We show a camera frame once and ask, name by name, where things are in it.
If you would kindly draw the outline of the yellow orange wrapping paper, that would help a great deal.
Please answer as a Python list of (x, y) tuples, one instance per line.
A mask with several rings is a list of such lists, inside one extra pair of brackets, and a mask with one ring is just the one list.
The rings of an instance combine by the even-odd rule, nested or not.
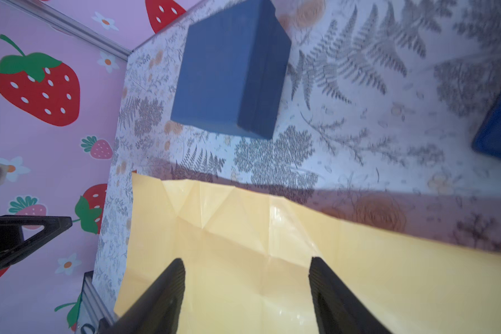
[(501, 333), (501, 255), (132, 175), (116, 333)]

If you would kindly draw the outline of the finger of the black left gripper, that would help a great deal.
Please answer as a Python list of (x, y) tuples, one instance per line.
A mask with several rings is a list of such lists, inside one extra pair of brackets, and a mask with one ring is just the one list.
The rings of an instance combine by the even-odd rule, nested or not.
[[(72, 225), (70, 217), (0, 216), (0, 271), (30, 256)], [(41, 226), (43, 229), (25, 237), (22, 230), (25, 226)]]

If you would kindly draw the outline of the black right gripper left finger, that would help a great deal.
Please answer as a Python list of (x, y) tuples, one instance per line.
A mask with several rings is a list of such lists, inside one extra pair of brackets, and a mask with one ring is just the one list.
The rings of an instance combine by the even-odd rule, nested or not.
[(176, 258), (115, 324), (103, 333), (173, 334), (185, 294), (185, 265)]

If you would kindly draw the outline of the left aluminium corner post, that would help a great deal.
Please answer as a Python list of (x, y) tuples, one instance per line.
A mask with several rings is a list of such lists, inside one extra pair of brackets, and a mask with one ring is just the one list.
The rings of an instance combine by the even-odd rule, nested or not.
[(22, 11), (65, 34), (77, 37), (98, 47), (100, 50), (112, 54), (125, 62), (128, 61), (128, 57), (132, 53), (125, 47), (118, 43), (114, 43), (100, 33), (64, 15), (51, 6), (44, 4), (42, 1), (4, 0), (2, 3)]

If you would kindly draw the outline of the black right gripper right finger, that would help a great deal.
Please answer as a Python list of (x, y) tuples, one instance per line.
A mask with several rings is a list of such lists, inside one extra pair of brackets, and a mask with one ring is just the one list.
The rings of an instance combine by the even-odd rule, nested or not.
[(320, 257), (312, 258), (308, 277), (320, 333), (391, 333)]

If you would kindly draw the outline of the dark blue gift box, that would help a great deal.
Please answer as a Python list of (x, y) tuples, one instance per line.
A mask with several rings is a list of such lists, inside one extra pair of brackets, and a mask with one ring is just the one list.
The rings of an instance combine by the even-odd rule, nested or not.
[(243, 1), (191, 25), (171, 120), (270, 140), (291, 45), (271, 1)]

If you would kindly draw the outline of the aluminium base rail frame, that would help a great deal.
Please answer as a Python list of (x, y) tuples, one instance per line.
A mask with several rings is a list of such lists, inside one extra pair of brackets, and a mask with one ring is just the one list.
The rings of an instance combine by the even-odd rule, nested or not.
[(93, 271), (86, 272), (83, 277), (79, 317), (75, 333), (106, 333), (115, 323), (115, 314), (105, 306), (93, 285)]

